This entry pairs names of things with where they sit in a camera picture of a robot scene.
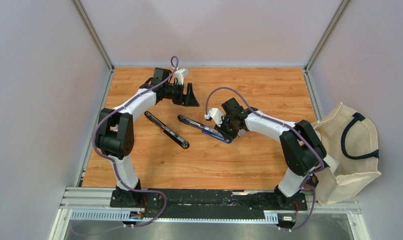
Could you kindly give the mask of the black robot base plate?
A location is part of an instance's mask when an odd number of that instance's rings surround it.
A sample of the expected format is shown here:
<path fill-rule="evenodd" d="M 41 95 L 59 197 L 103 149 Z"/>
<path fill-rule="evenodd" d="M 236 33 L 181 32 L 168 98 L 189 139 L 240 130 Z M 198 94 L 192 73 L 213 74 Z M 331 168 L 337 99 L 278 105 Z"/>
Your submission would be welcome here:
<path fill-rule="evenodd" d="M 147 192 L 113 190 L 110 207 L 142 211 L 151 218 L 260 220 L 265 211 L 306 211 L 306 197 L 298 193 L 283 202 L 273 191 L 219 189 L 149 189 Z"/>

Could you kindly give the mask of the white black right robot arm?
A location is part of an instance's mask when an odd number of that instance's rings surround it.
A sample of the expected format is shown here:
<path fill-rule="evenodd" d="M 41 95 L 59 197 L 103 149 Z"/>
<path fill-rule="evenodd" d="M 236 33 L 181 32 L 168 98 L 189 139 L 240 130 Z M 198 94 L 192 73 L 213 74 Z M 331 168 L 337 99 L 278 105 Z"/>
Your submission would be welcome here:
<path fill-rule="evenodd" d="M 243 132 L 256 132 L 281 145 L 287 170 L 276 186 L 275 204 L 286 210 L 295 202 L 305 182 L 314 173 L 330 167 L 336 170 L 337 161 L 327 153 L 321 135 L 310 122 L 285 121 L 269 116 L 254 108 L 244 108 L 235 98 L 224 102 L 222 110 L 206 110 L 204 118 L 215 122 L 215 129 L 226 140 L 233 140 Z"/>

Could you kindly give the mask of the blue stapler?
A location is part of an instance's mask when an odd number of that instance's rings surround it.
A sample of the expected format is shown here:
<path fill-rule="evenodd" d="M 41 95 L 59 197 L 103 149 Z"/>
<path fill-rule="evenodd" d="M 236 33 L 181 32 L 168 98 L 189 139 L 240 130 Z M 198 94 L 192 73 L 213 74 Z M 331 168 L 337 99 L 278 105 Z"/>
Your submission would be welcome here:
<path fill-rule="evenodd" d="M 221 133 L 219 133 L 217 130 L 215 130 L 214 128 L 212 128 L 210 126 L 207 126 L 205 124 L 202 124 L 202 123 L 200 123 L 198 121 L 195 121 L 193 119 L 190 119 L 189 117 L 186 117 L 186 116 L 184 116 L 182 114 L 179 114 L 177 116 L 177 119 L 181 123 L 189 125 L 189 126 L 192 126 L 194 128 L 197 128 L 197 129 L 201 130 L 202 133 L 204 133 L 204 134 L 206 134 L 206 135 L 208 135 L 208 136 L 210 136 L 212 138 L 215 138 L 215 139 L 217 139 L 217 140 L 219 140 L 221 142 L 224 142 L 226 144 L 230 144 L 232 142 L 231 139 L 225 139 L 224 136 Z"/>

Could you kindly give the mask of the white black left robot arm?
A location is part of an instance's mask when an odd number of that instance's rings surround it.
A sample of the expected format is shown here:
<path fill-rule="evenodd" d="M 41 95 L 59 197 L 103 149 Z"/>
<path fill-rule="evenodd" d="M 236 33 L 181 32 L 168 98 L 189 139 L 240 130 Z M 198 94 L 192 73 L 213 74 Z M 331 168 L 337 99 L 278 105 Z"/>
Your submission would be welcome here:
<path fill-rule="evenodd" d="M 116 177 L 116 192 L 129 207 L 137 207 L 143 199 L 141 182 L 131 160 L 134 147 L 134 122 L 149 108 L 167 99 L 184 107 L 199 107 L 191 83 L 184 84 L 186 68 L 169 70 L 156 67 L 128 101 L 110 109 L 103 108 L 92 138 L 96 153 L 109 160 Z"/>

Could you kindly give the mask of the black stapler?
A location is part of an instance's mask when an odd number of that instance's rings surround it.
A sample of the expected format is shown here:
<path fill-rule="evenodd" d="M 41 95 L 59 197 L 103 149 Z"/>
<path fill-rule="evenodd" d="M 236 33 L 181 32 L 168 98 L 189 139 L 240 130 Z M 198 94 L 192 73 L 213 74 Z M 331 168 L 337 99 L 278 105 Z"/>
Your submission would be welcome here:
<path fill-rule="evenodd" d="M 169 126 L 167 126 L 165 123 L 160 121 L 157 117 L 155 117 L 152 113 L 149 111 L 144 112 L 144 116 L 149 119 L 152 123 L 157 125 L 159 128 L 162 129 L 163 133 L 166 134 L 169 138 L 171 138 L 175 143 L 177 143 L 180 147 L 183 149 L 188 149 L 190 147 L 190 144 L 188 141 L 186 141 L 182 136 L 177 134 L 175 131 L 173 131 Z"/>

